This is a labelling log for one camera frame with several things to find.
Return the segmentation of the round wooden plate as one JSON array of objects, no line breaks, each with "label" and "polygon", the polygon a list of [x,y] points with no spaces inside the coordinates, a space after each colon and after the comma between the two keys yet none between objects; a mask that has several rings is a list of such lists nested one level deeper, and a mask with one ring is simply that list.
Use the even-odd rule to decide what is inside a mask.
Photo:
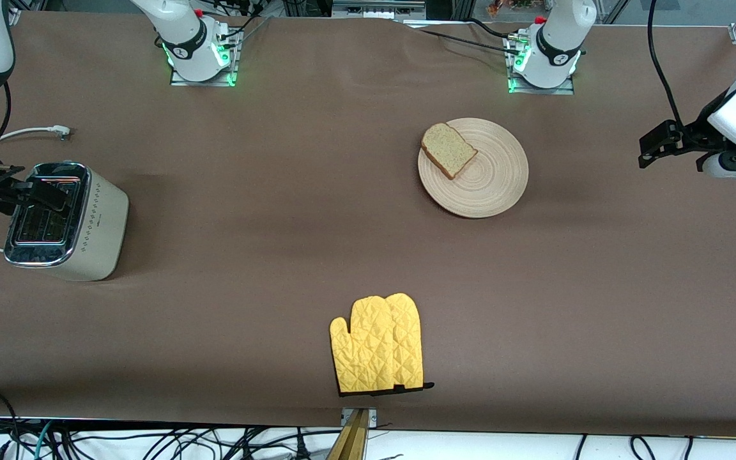
[{"label": "round wooden plate", "polygon": [[478,153],[450,180],[426,150],[418,152],[418,175],[425,191],[446,211],[484,219],[513,207],[528,185],[528,157],[508,129],[479,118],[459,118],[447,125]]}]

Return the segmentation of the brown bread slice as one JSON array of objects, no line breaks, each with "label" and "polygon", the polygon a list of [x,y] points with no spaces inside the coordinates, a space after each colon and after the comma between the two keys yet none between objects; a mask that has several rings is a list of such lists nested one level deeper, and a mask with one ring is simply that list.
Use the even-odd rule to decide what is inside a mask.
[{"label": "brown bread slice", "polygon": [[436,123],[427,128],[420,146],[426,157],[448,180],[455,180],[464,167],[478,155],[478,150],[447,123]]}]

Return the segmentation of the cream chrome toaster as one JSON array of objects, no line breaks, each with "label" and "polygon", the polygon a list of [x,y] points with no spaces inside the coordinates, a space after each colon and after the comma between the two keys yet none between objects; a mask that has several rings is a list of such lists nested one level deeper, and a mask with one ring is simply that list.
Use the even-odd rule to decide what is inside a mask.
[{"label": "cream chrome toaster", "polygon": [[3,245],[6,262],[74,282],[110,276],[125,238],[126,193],[73,161],[36,165],[26,180],[55,181],[67,193],[65,208],[55,212],[18,204]]}]

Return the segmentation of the brown table cover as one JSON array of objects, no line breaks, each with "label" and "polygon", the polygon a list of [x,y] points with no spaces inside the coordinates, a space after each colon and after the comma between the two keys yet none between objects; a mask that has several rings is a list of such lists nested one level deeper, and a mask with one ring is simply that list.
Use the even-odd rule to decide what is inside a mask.
[{"label": "brown table cover", "polygon": [[[23,417],[397,430],[736,436],[736,180],[637,166],[669,116],[640,26],[599,27],[572,96],[510,94],[502,59],[389,20],[271,19],[238,85],[172,87],[141,14],[13,28],[0,159],[75,160],[126,192],[113,275],[0,254],[0,393]],[[528,157],[520,200],[446,211],[426,129],[479,118]],[[341,396],[329,326],[417,305],[434,387]]]}]

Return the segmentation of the orange patterned object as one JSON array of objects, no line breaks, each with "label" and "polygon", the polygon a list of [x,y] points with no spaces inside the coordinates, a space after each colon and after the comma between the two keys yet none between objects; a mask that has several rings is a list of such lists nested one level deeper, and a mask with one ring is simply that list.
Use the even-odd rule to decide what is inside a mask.
[{"label": "orange patterned object", "polygon": [[499,14],[521,13],[543,7],[544,0],[489,0],[486,12],[489,17],[498,17]]}]

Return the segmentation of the grey equipment box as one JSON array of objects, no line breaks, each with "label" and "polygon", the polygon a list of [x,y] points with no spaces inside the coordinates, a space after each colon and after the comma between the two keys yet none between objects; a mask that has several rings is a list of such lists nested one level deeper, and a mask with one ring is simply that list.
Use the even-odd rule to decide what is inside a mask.
[{"label": "grey equipment box", "polygon": [[426,20],[426,0],[332,0],[331,17]]}]

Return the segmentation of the yellow quilted oven mitt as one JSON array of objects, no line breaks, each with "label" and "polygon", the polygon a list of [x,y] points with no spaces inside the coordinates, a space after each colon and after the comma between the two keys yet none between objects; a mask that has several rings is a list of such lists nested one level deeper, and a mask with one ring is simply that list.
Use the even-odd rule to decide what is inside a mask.
[{"label": "yellow quilted oven mitt", "polygon": [[404,293],[385,298],[392,314],[392,356],[395,394],[434,387],[424,379],[420,313],[412,297]]},{"label": "yellow quilted oven mitt", "polygon": [[388,300],[359,299],[349,318],[330,322],[330,346],[341,396],[374,395],[394,389],[394,325]]}]

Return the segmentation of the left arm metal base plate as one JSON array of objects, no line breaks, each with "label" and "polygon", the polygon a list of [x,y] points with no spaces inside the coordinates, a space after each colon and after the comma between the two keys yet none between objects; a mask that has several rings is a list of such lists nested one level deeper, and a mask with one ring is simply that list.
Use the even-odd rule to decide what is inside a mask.
[{"label": "left arm metal base plate", "polygon": [[[534,49],[523,39],[502,39],[505,50],[514,50],[505,58],[507,65],[507,85],[509,93],[525,93],[532,95],[572,95],[574,82],[572,74],[576,70],[576,62],[581,57],[577,52],[563,65],[554,65],[552,59],[545,56],[539,49]],[[558,86],[544,88],[532,84],[522,71],[529,76],[537,77],[540,82],[557,82]]]}]

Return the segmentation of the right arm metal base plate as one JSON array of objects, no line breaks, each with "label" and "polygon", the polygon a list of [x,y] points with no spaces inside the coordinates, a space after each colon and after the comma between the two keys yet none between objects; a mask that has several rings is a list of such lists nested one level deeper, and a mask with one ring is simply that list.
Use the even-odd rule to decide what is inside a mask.
[{"label": "right arm metal base plate", "polygon": [[243,32],[231,33],[216,23],[220,34],[203,34],[195,44],[164,44],[171,67],[169,84],[193,87],[234,87],[242,56]]}]

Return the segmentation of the wooden bar with metal bracket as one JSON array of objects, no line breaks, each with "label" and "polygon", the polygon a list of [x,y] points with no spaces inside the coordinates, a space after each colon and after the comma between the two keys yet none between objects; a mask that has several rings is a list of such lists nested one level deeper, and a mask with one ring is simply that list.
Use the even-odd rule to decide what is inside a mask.
[{"label": "wooden bar with metal bracket", "polygon": [[368,434],[377,421],[376,408],[343,408],[342,430],[325,460],[365,460]]}]

